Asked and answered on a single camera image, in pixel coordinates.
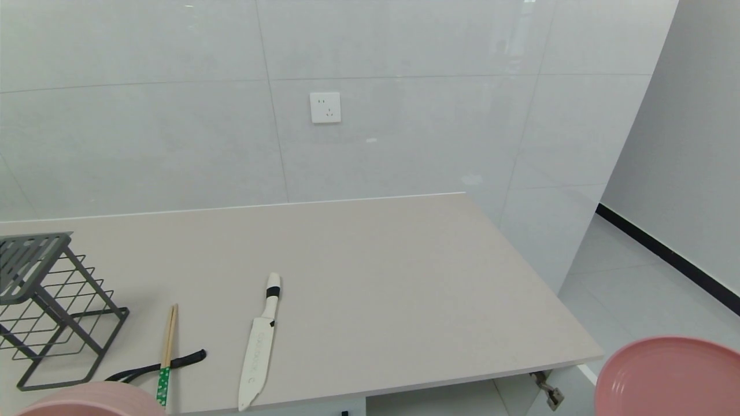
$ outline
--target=electrical socket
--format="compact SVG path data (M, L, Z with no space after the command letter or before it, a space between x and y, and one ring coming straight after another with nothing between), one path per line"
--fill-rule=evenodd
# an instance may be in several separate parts
M311 122L314 124L339 123L342 107L339 93L310 93Z

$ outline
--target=white tiled wall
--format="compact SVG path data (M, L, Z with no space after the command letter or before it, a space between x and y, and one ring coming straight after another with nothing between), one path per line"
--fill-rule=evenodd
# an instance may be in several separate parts
M467 191L557 290L677 1L0 0L0 221Z

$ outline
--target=countertop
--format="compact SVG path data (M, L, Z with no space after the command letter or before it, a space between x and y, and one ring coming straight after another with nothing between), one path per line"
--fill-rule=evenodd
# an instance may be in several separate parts
M0 223L0 235L56 231L74 232L72 250L131 310L95 380L157 363L169 306L179 303L173 355L203 348L208 357L173 370L172 413L235 409L270 272L283 291L256 409L603 354L464 194ZM28 363L0 351L5 414L49 392L17 390ZM155 379L140 386L153 394Z

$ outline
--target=knife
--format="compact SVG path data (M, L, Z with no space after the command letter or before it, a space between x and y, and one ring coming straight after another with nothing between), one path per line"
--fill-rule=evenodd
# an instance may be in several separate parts
M275 332L275 310L280 297L280 275L270 273L267 278L265 310L252 321L252 331L244 355L244 367L239 382L239 412L242 412L260 394L267 379L267 366Z

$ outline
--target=green patterned chopstick wrapper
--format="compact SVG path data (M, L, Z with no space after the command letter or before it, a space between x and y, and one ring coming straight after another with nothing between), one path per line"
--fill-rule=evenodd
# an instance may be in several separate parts
M167 407L167 387L169 386L169 367L159 369L159 381L157 383L157 401Z

